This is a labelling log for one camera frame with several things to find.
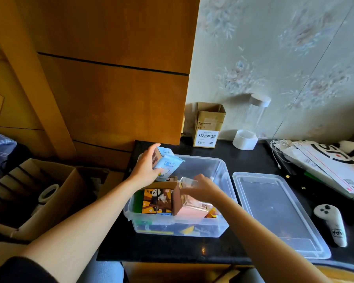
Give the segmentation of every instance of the forearm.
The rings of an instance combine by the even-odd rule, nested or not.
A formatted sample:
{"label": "forearm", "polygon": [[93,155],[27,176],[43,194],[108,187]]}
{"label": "forearm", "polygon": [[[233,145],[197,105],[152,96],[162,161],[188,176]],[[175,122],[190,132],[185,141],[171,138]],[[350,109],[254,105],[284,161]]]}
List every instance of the forearm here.
{"label": "forearm", "polygon": [[122,182],[33,241],[22,256],[37,262],[61,283],[76,282],[136,185],[131,179]]}
{"label": "forearm", "polygon": [[266,282],[330,282],[224,193],[219,193],[214,201]]}

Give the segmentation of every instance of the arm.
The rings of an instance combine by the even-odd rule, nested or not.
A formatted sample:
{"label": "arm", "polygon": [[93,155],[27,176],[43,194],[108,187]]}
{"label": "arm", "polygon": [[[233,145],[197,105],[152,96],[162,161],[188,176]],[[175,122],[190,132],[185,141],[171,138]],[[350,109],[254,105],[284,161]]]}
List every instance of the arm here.
{"label": "arm", "polygon": [[156,146],[160,144],[143,153],[127,180],[34,240],[21,256],[37,262],[58,282],[76,282],[126,202],[161,172],[152,170]]}
{"label": "arm", "polygon": [[315,266],[235,203],[209,178],[194,178],[197,187],[181,189],[197,200],[212,203],[224,216],[232,231],[265,282],[331,282]]}

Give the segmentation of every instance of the game controller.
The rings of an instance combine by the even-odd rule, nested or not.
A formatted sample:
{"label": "game controller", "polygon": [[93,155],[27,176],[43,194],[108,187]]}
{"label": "game controller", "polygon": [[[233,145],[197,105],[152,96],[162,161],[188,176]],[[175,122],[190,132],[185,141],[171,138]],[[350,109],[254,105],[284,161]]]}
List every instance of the game controller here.
{"label": "game controller", "polygon": [[313,213],[326,221],[335,243],[340,247],[346,247],[346,232],[339,209],[330,204],[320,204],[315,207]]}

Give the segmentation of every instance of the wallpaper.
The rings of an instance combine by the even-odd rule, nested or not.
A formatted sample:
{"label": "wallpaper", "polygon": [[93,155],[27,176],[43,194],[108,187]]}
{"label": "wallpaper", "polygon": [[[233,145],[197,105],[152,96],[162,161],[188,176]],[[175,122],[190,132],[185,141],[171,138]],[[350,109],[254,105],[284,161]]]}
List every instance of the wallpaper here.
{"label": "wallpaper", "polygon": [[233,140],[251,93],[271,97],[261,138],[334,142],[354,133],[354,0],[200,0],[185,107],[221,103]]}

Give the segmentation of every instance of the transparent container lid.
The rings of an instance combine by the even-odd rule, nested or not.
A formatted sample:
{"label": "transparent container lid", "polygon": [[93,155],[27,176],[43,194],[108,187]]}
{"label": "transparent container lid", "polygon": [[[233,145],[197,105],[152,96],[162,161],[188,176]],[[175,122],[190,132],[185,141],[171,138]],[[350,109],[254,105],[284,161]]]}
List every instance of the transparent container lid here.
{"label": "transparent container lid", "polygon": [[286,181],[277,175],[235,172],[243,208],[305,258],[328,259],[331,252]]}

